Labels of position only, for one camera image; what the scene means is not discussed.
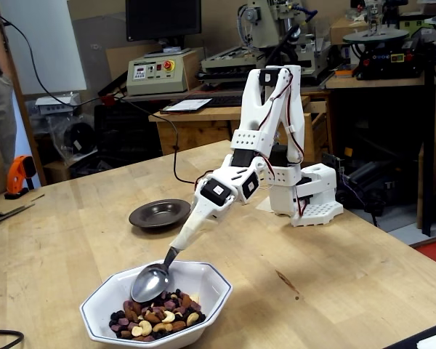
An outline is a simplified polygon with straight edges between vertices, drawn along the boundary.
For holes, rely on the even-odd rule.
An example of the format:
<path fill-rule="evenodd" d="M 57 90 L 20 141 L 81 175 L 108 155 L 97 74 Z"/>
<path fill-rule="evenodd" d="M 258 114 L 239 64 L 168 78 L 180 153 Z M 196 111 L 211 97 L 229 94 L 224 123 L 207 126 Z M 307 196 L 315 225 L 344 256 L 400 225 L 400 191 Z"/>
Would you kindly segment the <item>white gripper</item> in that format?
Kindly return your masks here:
<path fill-rule="evenodd" d="M 215 230 L 236 201 L 236 196 L 235 189 L 214 177 L 200 180 L 194 193 L 193 210 L 169 246 L 184 251 L 203 234 Z"/>

